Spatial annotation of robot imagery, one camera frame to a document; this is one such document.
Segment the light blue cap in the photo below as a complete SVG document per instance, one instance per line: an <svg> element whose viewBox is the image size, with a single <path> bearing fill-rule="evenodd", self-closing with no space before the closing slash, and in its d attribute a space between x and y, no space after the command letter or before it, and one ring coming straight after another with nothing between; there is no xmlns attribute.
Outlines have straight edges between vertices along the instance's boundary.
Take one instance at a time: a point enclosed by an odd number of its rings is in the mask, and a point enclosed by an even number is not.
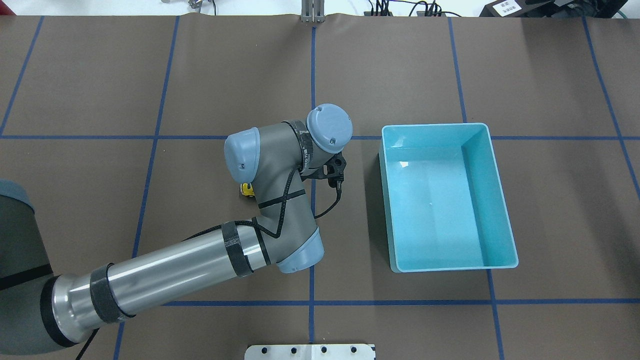
<svg viewBox="0 0 640 360"><path fill-rule="evenodd" d="M324 247L322 239L320 239L320 228L316 227L316 231L311 237L302 244L291 255L277 263L278 268L285 274L310 268L322 260L324 256Z"/></svg>
<svg viewBox="0 0 640 360"><path fill-rule="evenodd" d="M334 104L322 104L311 110L307 116L307 129L316 145L330 154L342 151L353 135L349 115Z"/></svg>
<svg viewBox="0 0 640 360"><path fill-rule="evenodd" d="M231 177L238 183L255 179L260 160L260 132L257 127L229 135L225 140L225 161Z"/></svg>
<svg viewBox="0 0 640 360"><path fill-rule="evenodd" d="M11 180L0 179L0 195L22 201L34 210L33 205L31 205L29 197L27 196L27 192L24 191L20 185Z"/></svg>

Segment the yellow toy car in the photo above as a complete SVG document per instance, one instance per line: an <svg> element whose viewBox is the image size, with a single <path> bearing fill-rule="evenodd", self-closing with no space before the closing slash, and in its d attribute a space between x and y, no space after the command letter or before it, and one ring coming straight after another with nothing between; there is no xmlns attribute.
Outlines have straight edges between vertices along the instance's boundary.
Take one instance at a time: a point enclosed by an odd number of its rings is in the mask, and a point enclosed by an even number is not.
<svg viewBox="0 0 640 360"><path fill-rule="evenodd" d="M242 185L240 185L240 193L244 196L255 197L253 187L249 183L243 183Z"/></svg>

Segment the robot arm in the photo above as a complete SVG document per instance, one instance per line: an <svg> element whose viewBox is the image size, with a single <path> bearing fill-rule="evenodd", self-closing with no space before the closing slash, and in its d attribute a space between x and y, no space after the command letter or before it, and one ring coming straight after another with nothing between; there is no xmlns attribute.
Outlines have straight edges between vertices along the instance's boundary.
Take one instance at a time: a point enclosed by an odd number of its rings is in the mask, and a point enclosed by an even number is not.
<svg viewBox="0 0 640 360"><path fill-rule="evenodd" d="M227 167L237 182L252 184L259 216L83 276L52 276L24 190L0 183L0 354L73 346L108 323L272 263L283 273L316 264L324 249L302 179L322 174L352 132L344 110L324 104L306 124L295 120L230 135Z"/></svg>

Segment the blue bin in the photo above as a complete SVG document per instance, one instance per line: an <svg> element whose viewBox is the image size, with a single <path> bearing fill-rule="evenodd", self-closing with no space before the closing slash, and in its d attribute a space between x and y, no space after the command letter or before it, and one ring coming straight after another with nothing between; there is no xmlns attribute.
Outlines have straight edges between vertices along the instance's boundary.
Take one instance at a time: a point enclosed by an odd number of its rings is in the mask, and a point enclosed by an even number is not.
<svg viewBox="0 0 640 360"><path fill-rule="evenodd" d="M385 126L380 170L393 271L518 266L485 124Z"/></svg>

